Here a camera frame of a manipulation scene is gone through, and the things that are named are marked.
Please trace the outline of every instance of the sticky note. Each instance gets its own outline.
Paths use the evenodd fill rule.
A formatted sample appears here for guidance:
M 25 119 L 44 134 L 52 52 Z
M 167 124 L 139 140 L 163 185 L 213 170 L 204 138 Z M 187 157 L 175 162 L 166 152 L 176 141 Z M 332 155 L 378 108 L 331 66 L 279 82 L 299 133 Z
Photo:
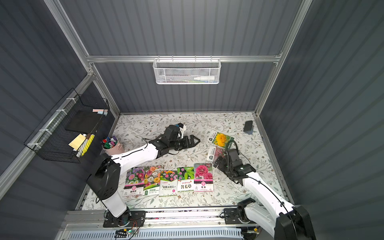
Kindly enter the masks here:
M 77 149 L 79 149 L 79 147 L 83 144 L 84 141 L 85 141 L 85 136 L 83 136 L 82 134 L 79 134 L 68 145 L 73 147 L 73 149 L 75 149 L 77 151 Z

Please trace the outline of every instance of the flower seed packet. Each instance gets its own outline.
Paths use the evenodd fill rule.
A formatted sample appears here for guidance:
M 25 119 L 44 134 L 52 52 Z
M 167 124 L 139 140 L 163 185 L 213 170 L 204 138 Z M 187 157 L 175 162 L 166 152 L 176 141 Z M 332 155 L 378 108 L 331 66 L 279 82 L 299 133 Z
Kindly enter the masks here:
M 219 147 L 225 147 L 229 140 L 234 140 L 234 138 L 223 133 L 216 132 L 215 130 L 213 130 L 211 135 L 208 137 L 208 142 L 211 142 Z
M 225 149 L 221 147 L 209 147 L 208 155 L 207 155 L 207 161 L 208 162 L 215 162 L 220 156 L 224 157 Z
M 211 163 L 195 163 L 195 191 L 210 192 L 214 190 L 213 171 Z
M 178 192 L 193 191 L 195 189 L 194 167 L 178 167 L 176 170 L 176 175 Z
M 145 171 L 143 167 L 134 167 L 127 171 L 123 196 L 142 195 Z
M 173 195 L 177 195 L 177 174 L 175 171 L 161 171 L 159 196 Z
M 158 195 L 160 190 L 161 171 L 164 171 L 164 166 L 147 166 L 144 167 L 144 195 Z

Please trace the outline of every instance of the pink bucket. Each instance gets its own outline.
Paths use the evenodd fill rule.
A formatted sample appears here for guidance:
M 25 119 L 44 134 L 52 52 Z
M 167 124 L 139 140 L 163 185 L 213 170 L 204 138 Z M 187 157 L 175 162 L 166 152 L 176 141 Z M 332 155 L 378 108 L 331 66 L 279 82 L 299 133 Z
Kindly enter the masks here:
M 117 143 L 116 146 L 114 146 L 113 148 L 110 148 L 110 149 L 104 149 L 105 152 L 108 154 L 108 155 L 116 155 L 116 154 L 121 154 L 121 153 L 124 153 L 125 150 L 124 150 L 124 147 L 121 143 Z

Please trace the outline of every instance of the ventilation grille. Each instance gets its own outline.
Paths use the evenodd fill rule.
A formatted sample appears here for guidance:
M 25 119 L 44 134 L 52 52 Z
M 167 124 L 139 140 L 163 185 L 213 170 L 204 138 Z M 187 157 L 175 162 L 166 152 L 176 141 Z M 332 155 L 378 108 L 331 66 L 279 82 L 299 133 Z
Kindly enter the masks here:
M 68 240 L 111 240 L 116 230 L 71 231 Z M 215 239 L 243 239 L 241 230 L 231 227 L 211 228 L 169 228 L 169 229 L 140 229 L 132 239 L 189 239 L 189 238 L 215 238 Z
M 154 60 L 157 84 L 218 84 L 221 62 L 161 62 Z

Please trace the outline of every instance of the corrugated wall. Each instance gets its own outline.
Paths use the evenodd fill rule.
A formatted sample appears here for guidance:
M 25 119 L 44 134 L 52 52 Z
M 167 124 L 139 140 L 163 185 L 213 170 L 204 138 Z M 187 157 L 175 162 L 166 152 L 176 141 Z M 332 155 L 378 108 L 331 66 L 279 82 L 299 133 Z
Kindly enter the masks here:
M 300 0 L 66 0 L 90 55 L 275 55 Z M 272 63 L 223 63 L 218 85 L 162 86 L 151 64 L 96 63 L 123 113 L 254 110 Z
M 0 173 L 47 112 L 85 77 L 56 21 L 41 1 L 0 1 Z M 85 94 L 99 92 L 91 84 Z M 107 115 L 101 138 L 109 133 Z M 0 239 L 54 239 L 66 212 L 73 210 L 98 146 L 81 164 L 35 157 L 0 200 Z
M 315 1 L 261 113 L 320 240 L 382 238 L 383 9 Z
M 84 94 L 100 96 L 94 84 Z M 113 122 L 109 113 L 95 143 L 108 135 Z M 54 239 L 67 211 L 75 209 L 99 153 L 99 145 L 91 145 L 80 164 L 33 158 L 0 201 L 0 239 Z
M 299 0 L 65 0 L 90 55 L 274 55 Z
M 96 63 L 124 112 L 255 110 L 273 63 L 222 63 L 220 83 L 159 85 L 151 63 Z
M 43 1 L 0 1 L 0 171 L 48 111 L 85 77 Z

